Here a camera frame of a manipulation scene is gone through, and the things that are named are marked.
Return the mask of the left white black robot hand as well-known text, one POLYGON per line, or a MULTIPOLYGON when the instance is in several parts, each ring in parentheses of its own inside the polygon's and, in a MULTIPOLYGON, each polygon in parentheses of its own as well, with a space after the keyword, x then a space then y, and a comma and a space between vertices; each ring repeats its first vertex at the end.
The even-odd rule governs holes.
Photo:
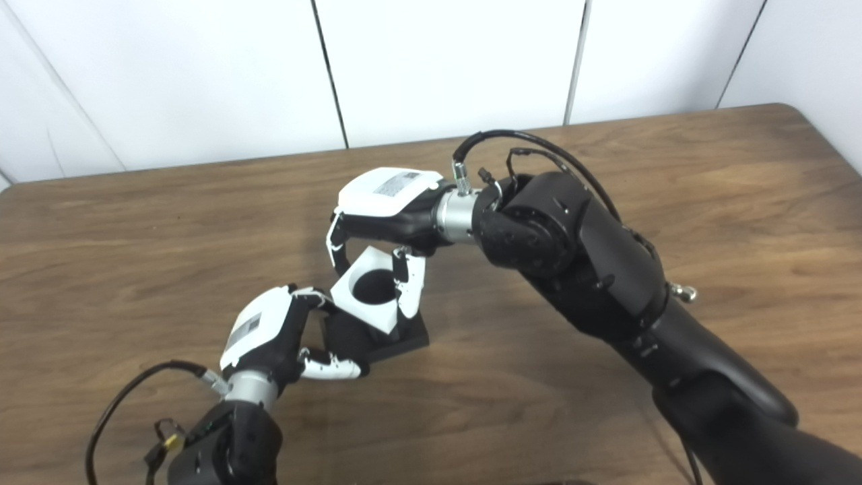
POLYGON ((287 386, 300 379, 353 380, 370 365, 333 351, 302 345, 312 311, 333 315, 338 307, 318 288, 268 289, 239 313, 219 365, 227 381, 226 401, 242 401, 270 412, 287 386))

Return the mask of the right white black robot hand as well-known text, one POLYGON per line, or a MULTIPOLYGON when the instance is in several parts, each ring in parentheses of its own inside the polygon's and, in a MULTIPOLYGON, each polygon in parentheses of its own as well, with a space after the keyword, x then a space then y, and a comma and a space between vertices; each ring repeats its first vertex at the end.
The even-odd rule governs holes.
POLYGON ((477 198, 460 168, 452 181, 429 170, 365 172, 339 191, 326 236, 333 268, 339 276, 348 272, 345 246, 351 238, 396 245, 390 260, 396 319, 413 319, 419 311, 427 258, 441 247, 476 243, 472 218, 477 198))

